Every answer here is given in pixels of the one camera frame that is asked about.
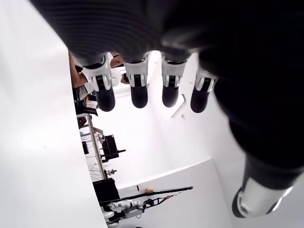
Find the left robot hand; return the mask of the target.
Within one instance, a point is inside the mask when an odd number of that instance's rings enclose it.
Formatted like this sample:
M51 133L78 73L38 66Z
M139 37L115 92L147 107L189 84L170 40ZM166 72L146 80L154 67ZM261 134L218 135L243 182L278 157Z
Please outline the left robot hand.
M99 107L115 106L107 53L118 52L132 102L148 101L147 54L162 56L162 102L176 103L189 56L199 54L190 106L214 92L246 155L232 211L273 212L304 172L304 3L301 0L34 0L80 67Z

